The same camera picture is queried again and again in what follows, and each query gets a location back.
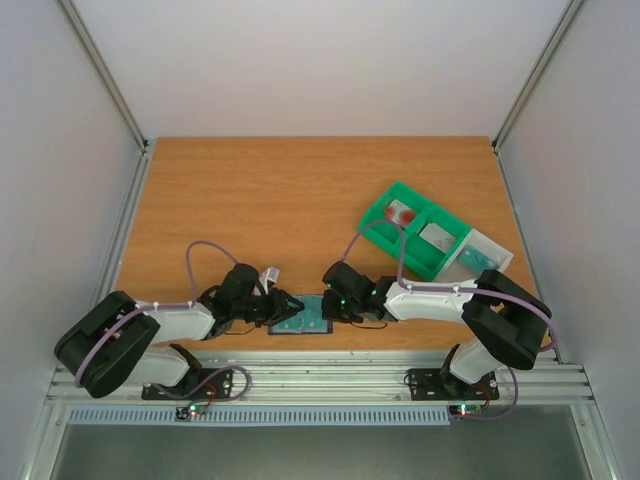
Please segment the dark blue card holder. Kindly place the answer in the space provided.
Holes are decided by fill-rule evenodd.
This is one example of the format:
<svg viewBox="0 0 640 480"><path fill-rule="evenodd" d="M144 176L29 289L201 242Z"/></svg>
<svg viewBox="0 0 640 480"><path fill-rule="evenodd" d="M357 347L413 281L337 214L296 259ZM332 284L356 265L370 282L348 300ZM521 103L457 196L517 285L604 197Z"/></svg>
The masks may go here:
<svg viewBox="0 0 640 480"><path fill-rule="evenodd" d="M322 295L299 295L304 309L293 317L268 328L271 336L328 335L333 333L333 324L322 316Z"/></svg>

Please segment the teal card with stripe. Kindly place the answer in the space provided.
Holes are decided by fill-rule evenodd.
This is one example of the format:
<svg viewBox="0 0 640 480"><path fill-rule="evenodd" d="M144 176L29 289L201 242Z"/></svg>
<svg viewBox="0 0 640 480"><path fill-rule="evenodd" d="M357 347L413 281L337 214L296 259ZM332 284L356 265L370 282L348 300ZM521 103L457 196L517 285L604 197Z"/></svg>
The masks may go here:
<svg viewBox="0 0 640 480"><path fill-rule="evenodd" d="M321 310L322 298L320 295L305 295L303 297L304 333L312 334L326 331L327 323L322 318Z"/></svg>

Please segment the green teal chip card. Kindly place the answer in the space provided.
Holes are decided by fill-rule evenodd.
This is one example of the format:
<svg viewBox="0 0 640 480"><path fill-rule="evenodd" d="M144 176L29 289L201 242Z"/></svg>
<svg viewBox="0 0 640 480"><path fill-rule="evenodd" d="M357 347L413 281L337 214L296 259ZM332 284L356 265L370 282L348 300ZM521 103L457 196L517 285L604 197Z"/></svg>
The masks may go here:
<svg viewBox="0 0 640 480"><path fill-rule="evenodd" d="M298 315L283 321L273 327L269 327L269 333L271 335L290 335L299 334L304 327L304 315L299 313Z"/></svg>

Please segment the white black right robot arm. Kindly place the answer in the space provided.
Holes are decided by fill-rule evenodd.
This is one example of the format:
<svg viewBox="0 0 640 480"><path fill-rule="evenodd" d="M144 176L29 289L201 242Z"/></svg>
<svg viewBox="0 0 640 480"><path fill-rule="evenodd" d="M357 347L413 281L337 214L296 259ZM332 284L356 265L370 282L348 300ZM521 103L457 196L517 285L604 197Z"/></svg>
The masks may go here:
<svg viewBox="0 0 640 480"><path fill-rule="evenodd" d="M462 400L501 366L533 368L551 311L503 273L485 270L458 283L409 281L386 276L374 282L343 261L324 274L323 318L332 322L384 323L428 319L466 325L473 339L449 351L439 371L413 387L427 396Z"/></svg>

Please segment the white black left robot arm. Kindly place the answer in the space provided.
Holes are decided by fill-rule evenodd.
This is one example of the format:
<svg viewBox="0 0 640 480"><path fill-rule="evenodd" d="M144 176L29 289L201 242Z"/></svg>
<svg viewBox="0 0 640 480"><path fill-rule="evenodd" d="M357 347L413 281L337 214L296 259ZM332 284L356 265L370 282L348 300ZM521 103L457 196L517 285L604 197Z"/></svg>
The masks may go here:
<svg viewBox="0 0 640 480"><path fill-rule="evenodd" d="M342 300L332 291L292 296L276 287L277 274L275 268L260 273L237 263L221 284L185 303L137 302L114 291L62 335L54 355L93 398L110 395L129 379L163 398L209 398L216 374L181 341L222 336L237 320L275 330L304 318L324 330L332 328Z"/></svg>

